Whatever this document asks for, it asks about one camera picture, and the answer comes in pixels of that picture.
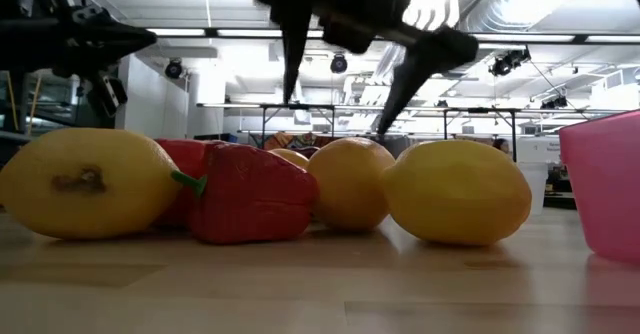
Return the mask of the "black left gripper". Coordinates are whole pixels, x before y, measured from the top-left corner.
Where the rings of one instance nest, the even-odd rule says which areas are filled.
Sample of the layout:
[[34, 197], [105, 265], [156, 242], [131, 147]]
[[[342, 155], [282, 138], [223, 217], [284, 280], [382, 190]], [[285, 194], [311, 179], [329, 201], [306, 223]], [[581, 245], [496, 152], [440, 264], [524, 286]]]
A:
[[151, 31], [100, 18], [98, 6], [40, 17], [27, 17], [16, 6], [0, 6], [0, 70], [51, 69], [63, 77], [92, 77], [100, 66], [114, 65], [156, 42]]

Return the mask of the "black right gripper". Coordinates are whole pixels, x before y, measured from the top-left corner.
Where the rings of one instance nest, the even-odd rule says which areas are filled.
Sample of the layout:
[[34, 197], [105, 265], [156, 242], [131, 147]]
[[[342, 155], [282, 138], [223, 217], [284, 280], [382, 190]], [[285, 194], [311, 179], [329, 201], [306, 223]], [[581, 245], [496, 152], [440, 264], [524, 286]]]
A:
[[423, 35], [421, 30], [404, 23], [403, 15], [410, 0], [257, 1], [270, 7], [270, 19], [281, 30], [284, 103], [289, 103], [293, 96], [313, 16], [323, 28], [322, 40], [355, 54], [364, 53], [376, 38], [404, 46], [415, 43], [394, 69], [377, 125], [378, 135], [389, 130], [428, 79], [474, 61], [479, 50], [479, 42], [471, 34], [442, 26]]

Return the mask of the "orange bell pepper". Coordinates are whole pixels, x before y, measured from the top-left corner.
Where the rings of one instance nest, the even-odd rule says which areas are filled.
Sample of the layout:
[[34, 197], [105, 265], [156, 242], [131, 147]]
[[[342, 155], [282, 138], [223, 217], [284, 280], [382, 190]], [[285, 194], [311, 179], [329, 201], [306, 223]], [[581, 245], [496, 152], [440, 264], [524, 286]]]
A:
[[309, 159], [306, 156], [294, 150], [277, 148], [270, 150], [270, 153], [277, 155], [302, 169], [306, 169], [309, 163]]

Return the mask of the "red bell pepper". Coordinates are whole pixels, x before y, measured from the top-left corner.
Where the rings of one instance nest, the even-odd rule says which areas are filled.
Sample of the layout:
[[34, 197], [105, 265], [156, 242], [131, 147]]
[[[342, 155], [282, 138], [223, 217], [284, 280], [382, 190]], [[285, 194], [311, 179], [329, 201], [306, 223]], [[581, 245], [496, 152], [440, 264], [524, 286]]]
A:
[[218, 142], [187, 139], [158, 139], [157, 142], [169, 154], [178, 170], [196, 184], [182, 184], [177, 197], [155, 220], [154, 225], [196, 232], [205, 222], [215, 192], [213, 151]]
[[311, 221], [318, 185], [306, 170], [268, 151], [213, 141], [205, 145], [199, 178], [172, 178], [196, 197], [188, 215], [193, 236], [211, 244], [298, 238]]

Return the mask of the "round orange fruit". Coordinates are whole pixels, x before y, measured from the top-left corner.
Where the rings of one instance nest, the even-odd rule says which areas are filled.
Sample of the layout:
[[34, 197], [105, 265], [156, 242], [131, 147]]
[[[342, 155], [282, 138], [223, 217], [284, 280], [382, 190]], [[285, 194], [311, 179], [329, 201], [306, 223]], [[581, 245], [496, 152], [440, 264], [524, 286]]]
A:
[[307, 166], [318, 185], [314, 216], [338, 231], [373, 230], [388, 215], [381, 175], [394, 163], [386, 148], [366, 138], [341, 138], [323, 146]]

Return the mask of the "yellow lemon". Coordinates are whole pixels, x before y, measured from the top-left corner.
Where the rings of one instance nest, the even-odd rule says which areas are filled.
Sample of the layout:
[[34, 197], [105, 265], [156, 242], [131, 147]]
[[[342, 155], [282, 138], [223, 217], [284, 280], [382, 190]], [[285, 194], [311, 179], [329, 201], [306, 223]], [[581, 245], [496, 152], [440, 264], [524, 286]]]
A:
[[154, 140], [126, 130], [67, 128], [24, 145], [0, 169], [0, 204], [59, 239], [105, 239], [147, 229], [181, 186]]
[[384, 171], [382, 183], [394, 221], [441, 244], [490, 246], [515, 233], [532, 205], [516, 163], [468, 140], [413, 145]]

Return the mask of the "long ceiling light strip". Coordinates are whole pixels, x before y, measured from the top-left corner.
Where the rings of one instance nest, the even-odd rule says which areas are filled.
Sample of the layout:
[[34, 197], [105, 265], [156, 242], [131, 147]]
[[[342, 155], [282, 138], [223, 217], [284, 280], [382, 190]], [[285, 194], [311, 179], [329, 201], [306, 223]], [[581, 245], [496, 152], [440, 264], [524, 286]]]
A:
[[281, 38], [282, 31], [279, 29], [218, 29], [219, 37], [226, 38]]
[[564, 34], [495, 34], [476, 33], [474, 37], [483, 43], [568, 43], [573, 35]]
[[200, 28], [148, 28], [159, 37], [205, 37], [206, 31]]
[[640, 35], [589, 35], [586, 41], [597, 45], [640, 45]]

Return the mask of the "black framed background table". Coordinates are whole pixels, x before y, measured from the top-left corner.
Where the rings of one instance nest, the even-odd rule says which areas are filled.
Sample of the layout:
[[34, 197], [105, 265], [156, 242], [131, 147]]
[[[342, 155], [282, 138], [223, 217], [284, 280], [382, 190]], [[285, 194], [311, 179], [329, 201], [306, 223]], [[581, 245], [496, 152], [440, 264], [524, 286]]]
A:
[[271, 109], [274, 109], [276, 112], [279, 112], [281, 109], [286, 110], [305, 110], [305, 111], [317, 111], [320, 113], [325, 120], [330, 125], [330, 131], [323, 131], [323, 134], [331, 134], [331, 137], [335, 137], [335, 119], [336, 119], [336, 106], [330, 104], [304, 104], [304, 103], [293, 103], [293, 104], [273, 104], [273, 103], [223, 103], [223, 104], [209, 104], [209, 103], [197, 103], [197, 107], [201, 108], [222, 108], [222, 109], [257, 109], [259, 108], [262, 111], [262, 120], [261, 120], [261, 141], [259, 142], [259, 147], [261, 149], [265, 148], [266, 141], [266, 124], [269, 122], [270, 118], [267, 117], [267, 112]]
[[516, 143], [516, 114], [521, 113], [522, 109], [518, 108], [496, 108], [496, 107], [406, 107], [404, 111], [416, 111], [416, 112], [441, 112], [443, 117], [443, 139], [449, 139], [448, 132], [448, 113], [456, 112], [456, 113], [465, 113], [465, 114], [489, 114], [489, 113], [508, 113], [510, 115], [510, 119], [505, 119], [505, 122], [511, 126], [511, 139], [512, 139], [512, 159], [514, 162], [517, 161], [517, 143]]

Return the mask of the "colourful patterned cloth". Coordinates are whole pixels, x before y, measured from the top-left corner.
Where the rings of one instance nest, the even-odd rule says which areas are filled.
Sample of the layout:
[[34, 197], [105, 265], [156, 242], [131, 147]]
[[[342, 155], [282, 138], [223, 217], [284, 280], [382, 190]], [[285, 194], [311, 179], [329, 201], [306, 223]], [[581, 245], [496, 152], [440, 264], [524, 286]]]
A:
[[272, 149], [302, 149], [307, 147], [321, 148], [336, 140], [336, 137], [318, 135], [312, 132], [296, 134], [291, 132], [265, 133], [257, 132], [248, 134], [249, 143], [264, 150]]

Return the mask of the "pink plastic basket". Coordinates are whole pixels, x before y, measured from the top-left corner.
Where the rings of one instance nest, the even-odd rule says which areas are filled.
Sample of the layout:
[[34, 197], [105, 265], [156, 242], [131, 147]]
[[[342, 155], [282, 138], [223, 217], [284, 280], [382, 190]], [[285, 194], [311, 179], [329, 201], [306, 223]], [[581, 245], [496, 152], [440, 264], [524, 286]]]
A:
[[640, 262], [640, 109], [564, 127], [559, 140], [587, 245]]

